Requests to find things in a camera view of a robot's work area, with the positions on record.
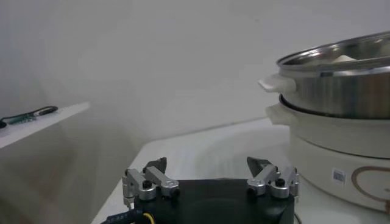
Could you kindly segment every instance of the white shelf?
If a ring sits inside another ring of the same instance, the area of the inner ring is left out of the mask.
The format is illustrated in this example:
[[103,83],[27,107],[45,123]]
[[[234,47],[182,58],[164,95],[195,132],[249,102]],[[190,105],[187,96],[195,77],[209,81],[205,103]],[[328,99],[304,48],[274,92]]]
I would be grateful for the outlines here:
[[6,128],[0,129],[0,149],[68,117],[83,112],[89,107],[90,104],[88,102],[79,103],[70,107],[60,108],[52,114],[37,117],[37,120],[32,122],[8,125]]

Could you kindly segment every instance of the white wall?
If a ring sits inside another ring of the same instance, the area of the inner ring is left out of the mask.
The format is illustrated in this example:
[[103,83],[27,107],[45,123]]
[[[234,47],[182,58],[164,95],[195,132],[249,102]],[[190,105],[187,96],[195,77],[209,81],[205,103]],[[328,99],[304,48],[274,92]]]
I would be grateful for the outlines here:
[[[47,131],[64,139],[70,152],[61,154],[72,161],[50,198],[86,223],[143,143],[264,116],[277,98],[256,82],[277,72],[278,58],[388,30],[388,4],[2,0],[0,72],[7,78],[0,100],[8,113],[92,103],[87,113]],[[23,147],[18,144],[22,154]]]

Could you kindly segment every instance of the white cooker base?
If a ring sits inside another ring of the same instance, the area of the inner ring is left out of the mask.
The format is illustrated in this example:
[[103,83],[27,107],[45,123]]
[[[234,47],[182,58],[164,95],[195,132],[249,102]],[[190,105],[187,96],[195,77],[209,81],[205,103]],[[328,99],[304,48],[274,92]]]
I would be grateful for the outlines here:
[[290,133],[287,157],[318,188],[352,203],[385,211],[390,159],[349,155],[310,144]]

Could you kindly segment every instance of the black cable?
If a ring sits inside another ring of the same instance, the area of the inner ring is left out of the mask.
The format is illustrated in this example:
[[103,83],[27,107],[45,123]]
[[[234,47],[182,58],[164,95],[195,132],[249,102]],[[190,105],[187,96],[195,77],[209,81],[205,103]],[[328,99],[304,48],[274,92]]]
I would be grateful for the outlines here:
[[302,220],[298,216],[298,214],[294,213],[294,217],[297,219],[298,224],[302,224]]
[[0,119],[0,129],[5,128],[7,126],[7,122],[4,120],[17,119],[17,118],[20,118],[20,119],[34,118],[34,117],[42,116],[45,114],[53,113],[53,112],[57,111],[58,109],[59,108],[55,107],[55,106],[48,106],[48,107],[43,107],[43,108],[28,112],[28,113],[18,114],[18,115],[10,116],[10,117],[3,117],[2,119]]
[[127,212],[108,216],[102,224],[129,224],[143,218],[141,210],[133,209]]
[[0,119],[0,121],[6,120],[6,119],[11,119],[11,118],[16,118],[16,117],[21,117],[21,116],[42,116],[42,115],[45,115],[48,113],[53,113],[53,112],[57,111],[58,109],[59,108],[55,107],[55,106],[47,106],[47,107],[43,107],[43,108],[31,111],[31,112],[27,112],[27,113],[18,114],[18,115],[10,116],[10,117],[3,117],[2,119]]

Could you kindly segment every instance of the white table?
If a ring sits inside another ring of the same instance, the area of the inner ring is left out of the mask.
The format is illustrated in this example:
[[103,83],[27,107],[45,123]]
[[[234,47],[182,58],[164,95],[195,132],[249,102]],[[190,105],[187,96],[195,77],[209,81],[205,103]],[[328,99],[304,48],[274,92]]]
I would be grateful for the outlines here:
[[[268,159],[284,168],[288,129],[268,119],[202,131],[146,144],[130,168],[141,170],[148,161],[167,157],[166,175],[176,179],[249,178],[247,156]],[[387,216],[329,195],[301,178],[296,213],[303,223],[390,223]],[[92,223],[126,211],[119,181]]]

